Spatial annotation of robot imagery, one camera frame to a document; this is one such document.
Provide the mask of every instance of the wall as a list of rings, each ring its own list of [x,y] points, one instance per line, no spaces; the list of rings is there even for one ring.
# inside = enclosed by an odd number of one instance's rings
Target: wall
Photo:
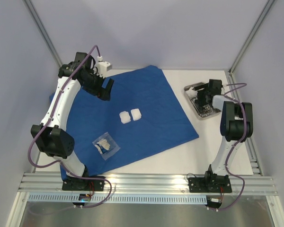
[[[49,106],[57,70],[23,2],[0,0],[0,227],[31,169],[30,128]]]
[[[235,71],[240,91],[254,106],[254,137],[266,175],[284,207],[284,0],[276,1]]]
[[[267,0],[33,0],[62,61],[98,44],[115,69],[228,69]]]

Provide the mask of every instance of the blue fabric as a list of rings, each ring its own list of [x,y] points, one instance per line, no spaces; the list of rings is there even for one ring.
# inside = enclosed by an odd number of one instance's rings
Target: blue fabric
[[[111,100],[80,90],[73,102],[67,132],[75,139],[75,152],[97,175],[158,154],[198,138],[162,70],[155,66],[126,72],[115,80]],[[122,124],[119,113],[139,108],[142,118]],[[108,132],[120,150],[104,160],[92,142]],[[61,170],[62,179],[66,173]]]

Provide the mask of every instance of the gray wall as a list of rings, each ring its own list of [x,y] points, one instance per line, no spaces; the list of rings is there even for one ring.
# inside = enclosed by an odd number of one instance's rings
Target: gray wall
[[[284,206],[284,0],[276,1],[240,65],[240,91],[254,106],[254,137],[264,172],[272,175]]]
[[[228,69],[267,0],[33,0],[63,62],[98,44],[115,69]]]
[[[0,0],[0,227],[31,168],[30,127],[49,106],[57,70],[22,0]]]

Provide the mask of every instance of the white table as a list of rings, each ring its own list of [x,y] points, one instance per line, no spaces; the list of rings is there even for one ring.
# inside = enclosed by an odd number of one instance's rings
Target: white table
[[[109,75],[111,76],[127,71],[130,70],[111,70]],[[220,134],[221,114],[206,120],[197,119],[184,97],[183,88],[201,81],[208,82],[209,79],[221,79],[223,84],[227,84],[225,72],[218,70],[164,70],[163,72],[188,119],[199,134],[199,138],[151,157],[111,170],[109,173],[204,174],[208,166],[214,160],[222,140]],[[52,161],[53,159],[51,157],[41,153],[38,163],[44,165]],[[37,171],[59,170],[59,164],[44,169],[37,169]],[[245,144],[238,150],[230,170],[234,174],[253,175]]]

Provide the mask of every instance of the white cube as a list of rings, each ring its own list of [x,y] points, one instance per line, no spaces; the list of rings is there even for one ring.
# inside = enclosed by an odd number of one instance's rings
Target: white cube
[[[133,109],[131,110],[132,113],[132,117],[134,121],[137,121],[139,119],[141,119],[142,115],[139,109]]]
[[[123,124],[126,124],[126,123],[131,121],[131,117],[130,117],[130,115],[127,111],[123,111],[123,112],[119,113],[119,116],[120,116],[121,122]]]

